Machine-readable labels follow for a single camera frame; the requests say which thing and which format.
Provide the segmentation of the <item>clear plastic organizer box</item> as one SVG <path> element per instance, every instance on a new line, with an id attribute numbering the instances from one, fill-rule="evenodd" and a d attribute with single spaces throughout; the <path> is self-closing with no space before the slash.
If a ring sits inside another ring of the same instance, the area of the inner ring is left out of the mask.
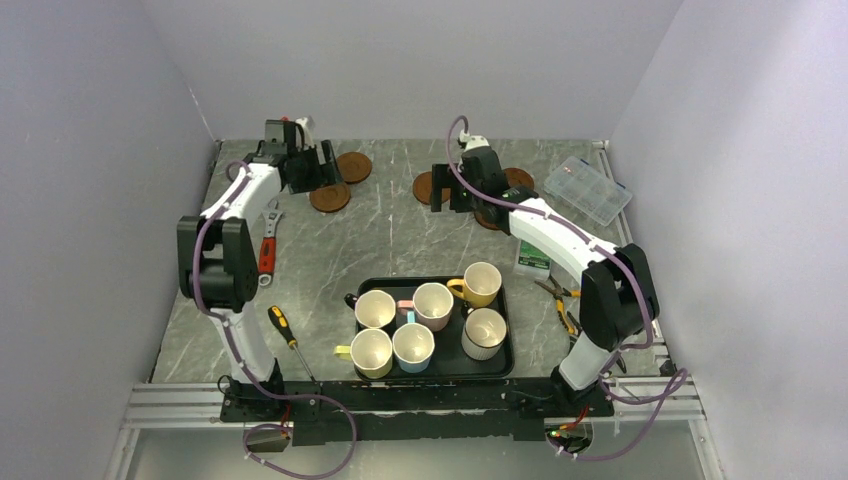
<path id="1" fill-rule="evenodd" d="M 544 180 L 543 188 L 602 226 L 608 226 L 633 198 L 623 185 L 575 156 L 554 168 Z"/>

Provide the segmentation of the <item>pale yellow mug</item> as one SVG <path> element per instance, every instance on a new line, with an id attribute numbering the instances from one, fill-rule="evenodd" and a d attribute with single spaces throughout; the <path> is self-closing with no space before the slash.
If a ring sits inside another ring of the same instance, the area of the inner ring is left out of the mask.
<path id="1" fill-rule="evenodd" d="M 376 328 L 363 329 L 349 345 L 338 345 L 333 354 L 353 363 L 367 379 L 385 377 L 393 367 L 393 344 L 389 335 Z"/>

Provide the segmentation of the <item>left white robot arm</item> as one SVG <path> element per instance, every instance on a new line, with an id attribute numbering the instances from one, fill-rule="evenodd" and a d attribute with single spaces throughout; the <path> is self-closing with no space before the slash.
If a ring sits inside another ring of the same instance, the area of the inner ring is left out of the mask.
<path id="1" fill-rule="evenodd" d="M 260 273 L 250 227 L 283 191 L 342 183 L 331 142 L 316 142 L 313 130 L 309 116 L 267 121 L 256 150 L 226 166 L 231 184 L 220 198 L 177 224 L 181 293 L 215 326 L 236 396 L 248 395 L 248 407 L 264 420 L 285 411 L 288 394 L 257 319 Z"/>

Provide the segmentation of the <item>light blue mug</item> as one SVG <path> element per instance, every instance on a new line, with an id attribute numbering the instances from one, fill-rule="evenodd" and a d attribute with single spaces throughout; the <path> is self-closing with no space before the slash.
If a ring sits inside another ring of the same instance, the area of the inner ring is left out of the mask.
<path id="1" fill-rule="evenodd" d="M 396 329 L 392 344 L 401 370 L 408 374 L 423 372 L 435 350 L 433 332 L 417 322 L 413 311 L 406 313 L 406 323 Z"/>

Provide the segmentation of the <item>brown wooden coaster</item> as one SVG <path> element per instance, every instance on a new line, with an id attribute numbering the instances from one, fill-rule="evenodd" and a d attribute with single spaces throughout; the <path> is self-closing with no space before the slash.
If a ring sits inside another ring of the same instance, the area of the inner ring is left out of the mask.
<path id="1" fill-rule="evenodd" d="M 417 201 L 423 205 L 429 205 L 432 196 L 432 173 L 422 172 L 413 181 L 412 192 Z"/>
<path id="2" fill-rule="evenodd" d="M 322 187 L 309 193 L 310 204 L 322 213 L 334 213 L 342 210 L 350 200 L 351 191 L 344 182 Z"/>
<path id="3" fill-rule="evenodd" d="M 342 179 L 347 184 L 357 184 L 372 173 L 371 159 L 361 152 L 347 152 L 339 155 L 336 163 Z"/>
<path id="4" fill-rule="evenodd" d="M 499 230 L 499 227 L 496 224 L 486 221 L 484 219 L 483 215 L 480 212 L 475 212 L 474 218 L 477 221 L 477 223 L 485 229 L 493 230 L 493 231 Z"/>
<path id="5" fill-rule="evenodd" d="M 510 187 L 526 187 L 530 190 L 535 189 L 535 181 L 533 177 L 525 170 L 515 167 L 505 168 L 504 173 Z"/>

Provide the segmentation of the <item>white ribbed mug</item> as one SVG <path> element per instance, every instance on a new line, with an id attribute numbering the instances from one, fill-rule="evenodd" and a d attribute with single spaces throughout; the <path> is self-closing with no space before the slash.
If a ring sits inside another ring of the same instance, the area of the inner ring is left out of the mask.
<path id="1" fill-rule="evenodd" d="M 506 340 L 508 327 L 503 316 L 494 309 L 474 309 L 463 327 L 461 345 L 465 354 L 476 361 L 493 358 Z"/>

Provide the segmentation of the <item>red handled adjustable wrench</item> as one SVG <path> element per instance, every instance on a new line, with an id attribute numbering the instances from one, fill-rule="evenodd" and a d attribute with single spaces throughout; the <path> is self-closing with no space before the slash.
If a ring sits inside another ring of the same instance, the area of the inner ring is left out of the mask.
<path id="1" fill-rule="evenodd" d="M 264 219 L 264 235 L 258 258 L 258 285 L 267 288 L 271 285 L 276 265 L 276 233 L 284 213 L 278 208 L 279 202 L 274 199 L 262 210 Z"/>

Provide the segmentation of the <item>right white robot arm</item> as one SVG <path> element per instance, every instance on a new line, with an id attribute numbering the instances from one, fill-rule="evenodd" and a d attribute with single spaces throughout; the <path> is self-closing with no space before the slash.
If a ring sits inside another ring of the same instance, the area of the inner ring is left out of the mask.
<path id="1" fill-rule="evenodd" d="M 557 411 L 574 415 L 590 399 L 589 387 L 609 369 L 614 355 L 632 348 L 630 337 L 647 333 L 660 312 L 648 260 L 633 243 L 617 246 L 565 219 L 539 194 L 509 185 L 496 152 L 468 145 L 458 163 L 431 168 L 434 198 L 442 208 L 443 189 L 450 209 L 474 212 L 507 235 L 530 243 L 579 283 L 579 322 L 574 347 L 554 369 L 551 401 Z"/>

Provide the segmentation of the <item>black plastic tray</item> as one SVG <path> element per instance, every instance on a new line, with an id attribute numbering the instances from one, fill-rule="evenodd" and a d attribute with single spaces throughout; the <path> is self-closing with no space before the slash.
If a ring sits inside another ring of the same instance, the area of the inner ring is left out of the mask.
<path id="1" fill-rule="evenodd" d="M 451 279 L 450 276 L 369 278 L 360 284 L 356 292 L 346 294 L 344 302 L 349 308 L 353 308 L 359 296 L 375 289 L 390 294 L 396 300 L 410 300 L 419 286 L 429 282 L 447 284 Z M 392 369 L 381 380 L 383 382 L 453 381 L 496 379 L 508 375 L 515 363 L 511 334 L 506 334 L 502 346 L 494 356 L 486 360 L 474 360 L 461 346 L 465 311 L 463 302 L 457 299 L 448 324 L 434 334 L 435 351 L 426 369 L 420 373 L 407 373 L 401 369 L 397 361 L 394 361 Z"/>

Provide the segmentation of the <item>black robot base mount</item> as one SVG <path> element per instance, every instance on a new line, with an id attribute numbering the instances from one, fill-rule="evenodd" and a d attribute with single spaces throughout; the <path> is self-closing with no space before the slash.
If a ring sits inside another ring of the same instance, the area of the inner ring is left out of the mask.
<path id="1" fill-rule="evenodd" d="M 296 446 L 330 442 L 510 437 L 536 441 L 558 423 L 609 418 L 597 387 L 568 400 L 546 377 L 435 382 L 285 381 L 266 388 L 221 376 L 224 423 L 285 425 Z"/>

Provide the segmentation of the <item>yellow black screwdriver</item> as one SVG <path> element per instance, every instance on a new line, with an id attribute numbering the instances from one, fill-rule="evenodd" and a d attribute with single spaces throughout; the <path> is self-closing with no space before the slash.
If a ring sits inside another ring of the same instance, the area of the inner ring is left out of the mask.
<path id="1" fill-rule="evenodd" d="M 272 325 L 276 328 L 276 330 L 285 339 L 286 344 L 289 347 L 289 349 L 294 351 L 295 354 L 297 355 L 297 357 L 298 357 L 301 365 L 303 366 L 303 368 L 304 368 L 307 376 L 309 377 L 309 379 L 313 383 L 316 383 L 317 379 L 315 378 L 313 372 L 311 371 L 309 365 L 307 364 L 305 357 L 300 352 L 298 340 L 293 333 L 290 322 L 288 321 L 287 317 L 285 316 L 285 314 L 283 313 L 281 308 L 279 306 L 272 305 L 271 307 L 269 307 L 267 309 L 267 315 L 268 315 L 268 318 L 269 318 L 270 322 L 272 323 Z"/>

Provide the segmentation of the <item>black handled cream mug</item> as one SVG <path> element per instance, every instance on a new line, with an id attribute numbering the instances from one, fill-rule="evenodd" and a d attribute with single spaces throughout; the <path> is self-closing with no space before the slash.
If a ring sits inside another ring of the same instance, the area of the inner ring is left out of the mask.
<path id="1" fill-rule="evenodd" d="M 354 311 L 356 322 L 362 329 L 385 330 L 396 320 L 396 301 L 383 290 L 370 290 L 360 295 L 346 294 L 344 302 Z"/>

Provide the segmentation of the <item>yellow handled pliers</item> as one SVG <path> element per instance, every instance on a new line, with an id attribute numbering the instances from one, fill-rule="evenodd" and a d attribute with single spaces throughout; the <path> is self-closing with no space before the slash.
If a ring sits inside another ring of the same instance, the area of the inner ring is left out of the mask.
<path id="1" fill-rule="evenodd" d="M 567 312 L 565 306 L 566 298 L 579 298 L 581 293 L 579 290 L 567 290 L 562 287 L 562 285 L 556 280 L 556 278 L 549 274 L 546 281 L 535 280 L 534 284 L 548 292 L 555 301 L 557 316 L 565 327 L 567 333 L 576 338 L 581 329 L 579 325 L 579 321 L 575 319 L 575 317 Z"/>

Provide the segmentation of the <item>pink mug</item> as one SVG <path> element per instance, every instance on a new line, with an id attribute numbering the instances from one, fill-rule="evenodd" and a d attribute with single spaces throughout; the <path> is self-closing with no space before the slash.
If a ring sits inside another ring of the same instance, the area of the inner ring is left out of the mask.
<path id="1" fill-rule="evenodd" d="M 429 282 L 420 285 L 411 300 L 399 300 L 396 306 L 403 314 L 413 312 L 416 323 L 426 326 L 432 332 L 439 332 L 450 320 L 454 296 L 446 285 Z"/>

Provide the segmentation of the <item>green screw bit box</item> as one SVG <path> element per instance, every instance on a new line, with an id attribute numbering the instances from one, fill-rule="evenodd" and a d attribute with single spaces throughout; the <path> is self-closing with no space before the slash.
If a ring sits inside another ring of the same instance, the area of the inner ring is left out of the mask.
<path id="1" fill-rule="evenodd" d="M 513 272 L 535 280 L 546 280 L 551 273 L 551 259 L 541 250 L 521 240 L 516 249 Z"/>

